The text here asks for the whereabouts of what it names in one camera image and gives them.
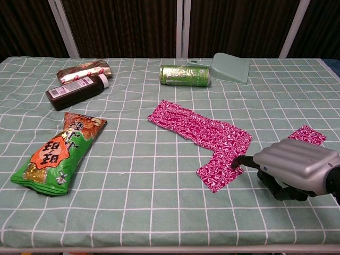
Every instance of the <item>table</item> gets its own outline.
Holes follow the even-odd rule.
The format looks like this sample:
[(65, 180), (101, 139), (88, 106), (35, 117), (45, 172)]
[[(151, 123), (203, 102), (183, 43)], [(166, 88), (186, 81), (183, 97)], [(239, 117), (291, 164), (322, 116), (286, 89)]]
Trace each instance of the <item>table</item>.
[[(109, 88), (55, 111), (45, 91), (59, 86), (56, 72), (89, 60), (10, 57), (0, 64), (0, 251), (340, 249), (332, 196), (276, 201), (251, 168), (213, 194), (195, 173), (213, 152), (147, 121), (167, 99), (247, 130), (248, 155), (304, 124), (339, 150), (340, 83), (322, 60), (251, 59), (246, 85), (212, 79), (200, 88), (159, 84), (161, 64), (185, 59), (109, 58)], [(68, 195), (46, 197), (11, 183), (59, 133), (65, 111), (108, 120)]]

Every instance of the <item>silver robotic hand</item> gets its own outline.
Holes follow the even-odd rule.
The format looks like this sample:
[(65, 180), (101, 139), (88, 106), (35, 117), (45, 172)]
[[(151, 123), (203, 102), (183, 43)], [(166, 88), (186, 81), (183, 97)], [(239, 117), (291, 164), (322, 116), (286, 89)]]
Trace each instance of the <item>silver robotic hand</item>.
[[(258, 178), (278, 200), (304, 201), (308, 196), (331, 193), (340, 205), (340, 156), (337, 151), (284, 139), (253, 157), (236, 157), (231, 167), (239, 165), (258, 169)], [(283, 188), (275, 179), (287, 187)]]

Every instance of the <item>green snack bag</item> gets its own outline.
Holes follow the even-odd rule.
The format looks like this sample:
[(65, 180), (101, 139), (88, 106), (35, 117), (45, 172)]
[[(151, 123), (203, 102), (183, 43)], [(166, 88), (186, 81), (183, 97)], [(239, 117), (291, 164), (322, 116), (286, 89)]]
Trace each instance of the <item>green snack bag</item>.
[(104, 124), (106, 120), (65, 113), (63, 131), (36, 151), (11, 181), (50, 196), (67, 194), (79, 161)]

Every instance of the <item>small pink cloth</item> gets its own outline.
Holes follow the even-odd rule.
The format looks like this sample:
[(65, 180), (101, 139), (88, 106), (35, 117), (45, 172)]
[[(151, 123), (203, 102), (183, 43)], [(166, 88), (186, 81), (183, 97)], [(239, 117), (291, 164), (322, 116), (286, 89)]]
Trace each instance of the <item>small pink cloth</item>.
[[(210, 162), (196, 170), (213, 193), (243, 173), (240, 166), (232, 169), (230, 165), (235, 157), (244, 155), (249, 147), (252, 137), (246, 131), (226, 122), (211, 120), (166, 100), (162, 100), (148, 120), (214, 151)], [(326, 140), (324, 135), (306, 125), (288, 138), (314, 145)]]
[(289, 139), (299, 140), (303, 142), (308, 142), (313, 145), (320, 145), (327, 139), (327, 137), (310, 127), (303, 125), (294, 133), (292, 133)]

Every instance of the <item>brown bottle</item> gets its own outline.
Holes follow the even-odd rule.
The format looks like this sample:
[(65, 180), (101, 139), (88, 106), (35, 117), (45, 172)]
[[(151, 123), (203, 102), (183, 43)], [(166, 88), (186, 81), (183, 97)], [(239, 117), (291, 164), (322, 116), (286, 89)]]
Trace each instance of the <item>brown bottle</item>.
[(102, 93), (107, 87), (106, 76), (100, 74), (84, 77), (78, 81), (47, 90), (46, 95), (53, 107), (60, 111)]

